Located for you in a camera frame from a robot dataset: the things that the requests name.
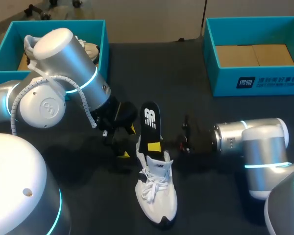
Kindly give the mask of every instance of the blue cardboard box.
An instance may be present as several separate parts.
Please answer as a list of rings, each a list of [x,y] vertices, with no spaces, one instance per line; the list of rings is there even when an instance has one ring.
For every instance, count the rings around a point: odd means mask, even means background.
[[[24,37],[43,37],[53,29],[68,28],[79,39],[100,46],[98,71],[107,79],[109,43],[104,20],[79,21],[14,21],[0,45],[0,84],[23,80],[30,71],[17,71],[24,53]]]
[[[213,96],[294,94],[294,65],[221,66],[218,46],[251,45],[285,45],[294,64],[294,17],[207,18],[203,55]]]

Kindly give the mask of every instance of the white shoelace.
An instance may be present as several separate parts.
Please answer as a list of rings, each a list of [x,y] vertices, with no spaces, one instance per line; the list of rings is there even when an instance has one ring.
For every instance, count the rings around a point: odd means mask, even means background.
[[[84,43],[86,42],[86,41],[84,41],[84,40],[81,40],[81,39],[78,39],[78,41],[79,41],[79,43],[82,45],[82,47],[84,47]]]
[[[142,172],[146,175],[147,182],[143,188],[142,198],[146,199],[148,203],[153,203],[158,191],[168,188],[169,171],[167,171],[164,177],[160,177],[151,174],[147,168],[143,168]]]

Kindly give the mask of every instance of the brown cardboard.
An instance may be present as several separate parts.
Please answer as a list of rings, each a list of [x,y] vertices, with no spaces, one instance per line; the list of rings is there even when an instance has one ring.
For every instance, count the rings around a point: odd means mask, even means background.
[[[260,66],[294,66],[285,44],[253,45]]]
[[[18,67],[18,71],[27,71],[29,68],[27,67],[27,57],[25,53],[23,53],[23,56],[21,58],[21,62]]]
[[[252,46],[216,46],[221,67],[259,66]]]

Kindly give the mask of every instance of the black insole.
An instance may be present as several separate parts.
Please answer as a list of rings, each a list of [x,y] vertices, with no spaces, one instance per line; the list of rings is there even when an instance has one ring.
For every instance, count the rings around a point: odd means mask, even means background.
[[[146,102],[140,110],[141,143],[139,152],[163,161],[160,110],[155,102]]]

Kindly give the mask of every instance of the glowing blue ring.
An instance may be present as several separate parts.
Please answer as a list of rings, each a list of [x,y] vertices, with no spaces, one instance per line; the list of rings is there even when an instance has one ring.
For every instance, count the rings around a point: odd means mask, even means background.
[[[5,106],[6,106],[6,109],[10,115],[11,115],[11,113],[10,113],[9,106],[8,106],[9,97],[10,97],[13,89],[16,88],[17,85],[19,85],[19,83],[15,84],[11,89],[9,89],[8,94],[6,95],[6,98],[5,98]]]
[[[245,165],[245,168],[270,168],[270,167],[278,167],[278,166],[288,166],[292,165],[290,162],[285,163],[272,163],[272,164],[261,164],[261,165]]]
[[[245,121],[241,121],[241,123],[244,125],[245,129],[247,129],[247,128],[248,128],[248,126],[247,126],[247,124],[246,124],[246,122],[245,122]]]
[[[97,67],[96,67],[96,71],[95,71],[95,73],[94,73],[94,75],[83,85],[83,86],[81,86],[80,88],[81,89],[83,89],[83,88],[85,88],[89,83],[91,83],[93,80],[94,80],[94,78],[97,76],[97,73],[98,73],[98,69],[97,69]],[[71,91],[67,91],[66,93],[67,94],[70,94],[70,93],[74,93],[74,92],[77,92],[77,89],[75,89],[75,90],[71,90]]]
[[[46,234],[46,235],[50,235],[52,233],[52,231],[54,230],[58,220],[59,220],[59,217],[60,217],[60,213],[61,213],[61,208],[62,208],[62,196],[61,196],[61,191],[59,189],[59,194],[60,194],[60,206],[59,206],[59,211],[58,211],[58,215],[57,215],[57,218],[55,219],[54,223],[53,223],[53,226],[51,227],[51,229],[49,230],[49,232]]]

